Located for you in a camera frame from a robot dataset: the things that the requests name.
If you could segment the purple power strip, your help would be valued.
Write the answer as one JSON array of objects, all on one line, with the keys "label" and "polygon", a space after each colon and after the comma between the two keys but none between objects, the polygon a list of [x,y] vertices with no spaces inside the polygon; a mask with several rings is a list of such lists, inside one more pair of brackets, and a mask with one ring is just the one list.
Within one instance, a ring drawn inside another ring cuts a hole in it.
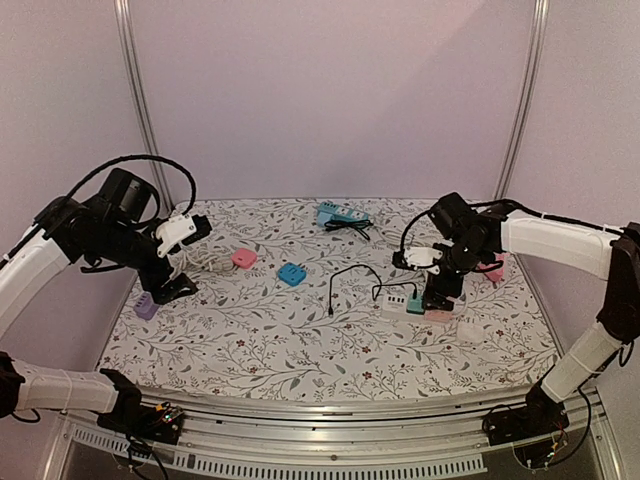
[{"label": "purple power strip", "polygon": [[134,313],[140,319],[151,320],[159,309],[153,297],[148,292],[143,292],[133,306]]}]

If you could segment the pink cube socket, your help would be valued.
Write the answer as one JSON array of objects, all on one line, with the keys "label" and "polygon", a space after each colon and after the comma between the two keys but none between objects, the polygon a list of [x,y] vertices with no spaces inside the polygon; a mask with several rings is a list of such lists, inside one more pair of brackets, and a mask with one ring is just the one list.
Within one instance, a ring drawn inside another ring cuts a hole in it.
[{"label": "pink cube socket", "polygon": [[456,318],[453,311],[444,310],[426,310],[424,312],[424,319],[433,324],[445,325],[452,322]]}]

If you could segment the teal small adapter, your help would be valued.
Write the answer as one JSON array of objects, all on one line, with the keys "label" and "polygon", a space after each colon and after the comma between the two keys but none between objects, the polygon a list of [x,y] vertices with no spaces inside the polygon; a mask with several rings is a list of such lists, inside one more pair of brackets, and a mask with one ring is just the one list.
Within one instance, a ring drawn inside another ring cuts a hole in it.
[{"label": "teal small adapter", "polygon": [[421,295],[409,295],[406,301],[406,312],[411,315],[423,315],[425,309]]}]

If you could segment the pink power strip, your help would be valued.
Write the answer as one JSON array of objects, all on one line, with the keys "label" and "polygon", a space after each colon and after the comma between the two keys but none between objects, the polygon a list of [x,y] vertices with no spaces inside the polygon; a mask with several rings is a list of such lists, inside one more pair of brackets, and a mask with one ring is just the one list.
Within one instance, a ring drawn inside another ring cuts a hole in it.
[{"label": "pink power strip", "polygon": [[482,273],[493,284],[500,283],[504,278],[506,255],[496,253],[494,262],[491,264],[479,263],[475,269],[477,273]]}]

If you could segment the white power strip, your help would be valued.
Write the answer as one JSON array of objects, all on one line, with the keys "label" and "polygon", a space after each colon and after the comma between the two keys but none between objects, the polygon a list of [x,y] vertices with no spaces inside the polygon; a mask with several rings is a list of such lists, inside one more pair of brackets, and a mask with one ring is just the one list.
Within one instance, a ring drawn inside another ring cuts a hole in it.
[{"label": "white power strip", "polygon": [[415,322],[423,315],[411,315],[406,312],[406,297],[388,294],[383,298],[381,306],[381,317],[387,320],[398,320],[406,322]]}]

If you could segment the blue plug adapter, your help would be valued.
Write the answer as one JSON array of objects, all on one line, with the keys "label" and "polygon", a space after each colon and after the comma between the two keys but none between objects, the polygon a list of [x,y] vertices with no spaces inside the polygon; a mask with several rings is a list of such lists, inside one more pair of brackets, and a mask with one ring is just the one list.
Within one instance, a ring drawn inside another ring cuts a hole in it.
[{"label": "blue plug adapter", "polygon": [[284,264],[277,272],[278,279],[291,287],[301,284],[306,276],[305,268],[293,263]]}]

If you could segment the teal power strip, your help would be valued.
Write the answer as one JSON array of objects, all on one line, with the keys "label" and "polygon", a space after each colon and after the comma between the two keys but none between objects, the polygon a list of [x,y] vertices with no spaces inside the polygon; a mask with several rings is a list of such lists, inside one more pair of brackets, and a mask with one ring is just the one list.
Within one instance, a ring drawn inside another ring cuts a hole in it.
[{"label": "teal power strip", "polygon": [[369,215],[361,210],[339,205],[330,201],[321,202],[316,207],[316,223],[324,226],[330,221],[359,222],[369,219]]}]

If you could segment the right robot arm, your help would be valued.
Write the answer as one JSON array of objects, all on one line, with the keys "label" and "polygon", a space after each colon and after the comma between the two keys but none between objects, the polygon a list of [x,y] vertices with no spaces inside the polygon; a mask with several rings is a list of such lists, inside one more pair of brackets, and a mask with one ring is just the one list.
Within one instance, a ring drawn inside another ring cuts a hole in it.
[{"label": "right robot arm", "polygon": [[[469,203],[458,193],[422,212],[442,237],[410,247],[406,233],[392,256],[395,267],[426,276],[422,306],[450,312],[467,275],[498,269],[511,254],[530,272],[553,330],[574,333],[560,359],[526,393],[519,408],[498,407],[482,420],[490,444],[517,442],[568,427],[565,401],[598,377],[622,348],[639,338],[639,225],[597,225],[533,210],[511,199]],[[595,318],[583,333],[563,313]]]}]

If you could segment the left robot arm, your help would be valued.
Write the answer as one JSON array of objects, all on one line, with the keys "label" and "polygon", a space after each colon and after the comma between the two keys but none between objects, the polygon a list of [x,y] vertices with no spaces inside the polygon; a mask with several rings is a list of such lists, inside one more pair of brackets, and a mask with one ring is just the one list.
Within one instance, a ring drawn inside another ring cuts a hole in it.
[{"label": "left robot arm", "polygon": [[[125,169],[150,161],[179,171],[191,192],[180,213],[149,213],[160,202],[157,187]],[[53,199],[1,258],[1,331],[7,333],[36,297],[71,274],[91,276],[133,272],[153,303],[167,305],[198,291],[170,258],[211,232],[194,213],[196,180],[175,160],[129,154],[90,170],[67,193]],[[183,430],[183,410],[168,401],[143,402],[140,388],[117,369],[93,371],[42,367],[1,354],[1,414],[22,419],[27,411],[86,411],[103,429],[143,443],[175,445]]]}]

